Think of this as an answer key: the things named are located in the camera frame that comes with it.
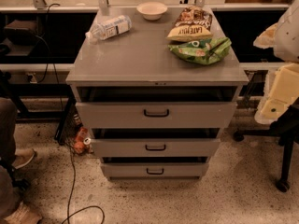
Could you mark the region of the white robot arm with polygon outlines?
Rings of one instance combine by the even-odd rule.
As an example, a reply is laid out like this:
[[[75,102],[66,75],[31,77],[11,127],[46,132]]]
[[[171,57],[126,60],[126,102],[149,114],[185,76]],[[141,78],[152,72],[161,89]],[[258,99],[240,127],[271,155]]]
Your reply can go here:
[[[270,124],[299,97],[299,0],[290,5],[277,23],[257,36],[253,46],[272,48],[274,55],[286,62],[266,75],[264,95],[254,116],[258,123]]]

